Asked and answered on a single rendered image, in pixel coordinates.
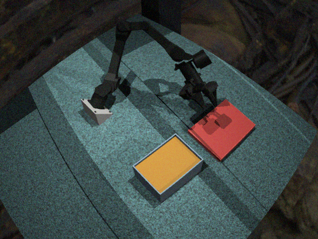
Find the red square lid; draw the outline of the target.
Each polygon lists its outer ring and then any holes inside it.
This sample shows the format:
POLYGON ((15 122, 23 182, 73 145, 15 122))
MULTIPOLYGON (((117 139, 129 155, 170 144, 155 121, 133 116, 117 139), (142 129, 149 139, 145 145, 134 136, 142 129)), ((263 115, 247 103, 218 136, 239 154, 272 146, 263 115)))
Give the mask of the red square lid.
POLYGON ((187 133, 221 162, 255 126, 225 99, 187 133))

